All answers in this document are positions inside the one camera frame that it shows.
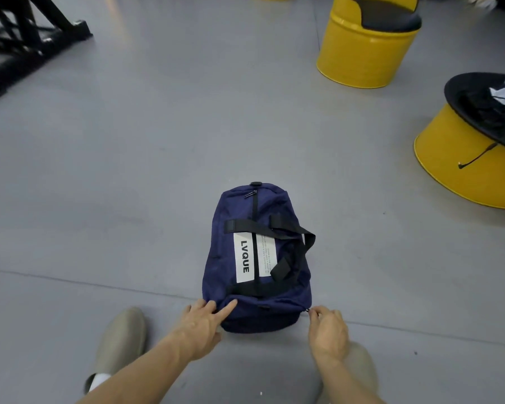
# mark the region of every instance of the zipper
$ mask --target zipper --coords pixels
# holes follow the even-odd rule
[[[249,198],[250,196],[254,196],[257,193],[256,190],[252,190],[249,194],[246,194],[243,198]]]
[[[249,194],[245,196],[245,198],[253,197],[252,199],[252,216],[251,219],[256,221],[258,219],[258,190],[252,190]],[[256,283],[260,283],[260,266],[258,265],[258,244],[256,243],[256,234],[252,234],[253,243],[252,243],[252,251],[254,255],[254,281]]]

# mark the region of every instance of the navy blue duffel bag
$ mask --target navy blue duffel bag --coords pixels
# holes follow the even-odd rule
[[[224,192],[202,281],[203,298],[219,310],[238,299],[223,329],[260,333],[296,323],[312,303],[305,253],[315,239],[281,188],[254,182]]]

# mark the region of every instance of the black strap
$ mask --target black strap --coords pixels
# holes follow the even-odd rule
[[[270,227],[266,227],[256,221],[246,219],[227,220],[224,223],[225,233],[250,232],[279,240],[295,241],[294,249],[290,253],[284,255],[271,270],[271,277],[274,280],[273,282],[255,283],[254,281],[249,281],[237,283],[236,285],[231,285],[229,287],[229,294],[270,297],[284,293],[296,284],[297,278],[302,270],[302,261],[306,252],[314,245],[316,236],[300,225],[295,224],[293,221],[286,219],[279,214],[270,215],[269,225]],[[288,235],[275,232],[272,229],[280,229],[294,234],[302,234],[305,237],[305,243],[303,244],[303,241],[300,238],[289,237]],[[298,264],[298,270],[289,278],[286,278],[291,271],[291,266],[294,264]]]
[[[294,240],[294,237],[276,233],[269,227],[259,224],[252,220],[226,220],[224,222],[224,233],[253,233],[265,235],[266,237],[276,238],[278,240]]]

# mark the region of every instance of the foot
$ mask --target foot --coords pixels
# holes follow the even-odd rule
[[[95,356],[93,373],[84,384],[86,394],[96,374],[114,375],[138,359],[146,343],[146,319],[137,307],[130,307],[109,323]]]

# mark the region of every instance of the hand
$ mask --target hand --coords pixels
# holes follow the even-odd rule
[[[182,313],[182,319],[174,330],[168,334],[175,340],[187,355],[189,361],[202,359],[221,341],[221,333],[217,327],[225,320],[237,305],[237,299],[217,313],[216,303],[210,300],[198,299],[194,305],[188,305]]]
[[[325,306],[310,309],[309,345],[312,356],[318,362],[322,358],[342,361],[349,348],[348,326],[338,310]]]

